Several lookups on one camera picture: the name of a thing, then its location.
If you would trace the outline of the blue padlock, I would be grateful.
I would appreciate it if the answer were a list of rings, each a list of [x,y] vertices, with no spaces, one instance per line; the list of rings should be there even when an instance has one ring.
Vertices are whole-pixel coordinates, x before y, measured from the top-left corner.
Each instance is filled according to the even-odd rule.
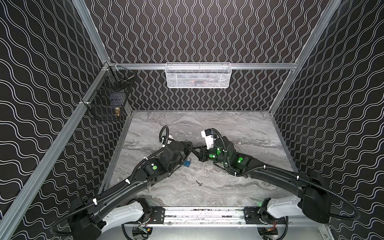
[[[191,161],[192,161],[191,158],[187,158],[187,159],[184,161],[183,166],[189,168],[190,165],[191,165]]]

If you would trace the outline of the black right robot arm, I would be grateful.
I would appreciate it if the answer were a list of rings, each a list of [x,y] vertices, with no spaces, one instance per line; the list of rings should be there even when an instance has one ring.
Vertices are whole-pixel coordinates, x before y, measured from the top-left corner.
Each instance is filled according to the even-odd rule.
[[[206,141],[205,145],[192,148],[199,161],[211,161],[233,177],[261,180],[293,194],[287,200],[265,199],[260,207],[260,216],[264,217],[264,222],[288,216],[305,216],[325,224],[332,218],[356,221],[361,217],[357,207],[328,189],[321,177],[284,170],[239,153],[234,144],[216,129],[202,131],[202,137]],[[332,213],[333,199],[339,199],[348,205],[353,213],[351,215]]]

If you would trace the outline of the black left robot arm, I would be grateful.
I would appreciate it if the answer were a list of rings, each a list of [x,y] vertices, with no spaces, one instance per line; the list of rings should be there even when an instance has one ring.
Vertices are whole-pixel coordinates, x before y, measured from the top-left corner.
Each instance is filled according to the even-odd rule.
[[[162,148],[141,160],[125,180],[87,201],[76,200],[72,210],[50,226],[55,236],[96,240],[106,230],[107,216],[135,194],[169,178],[193,150],[193,143],[169,138],[169,127],[159,134]]]

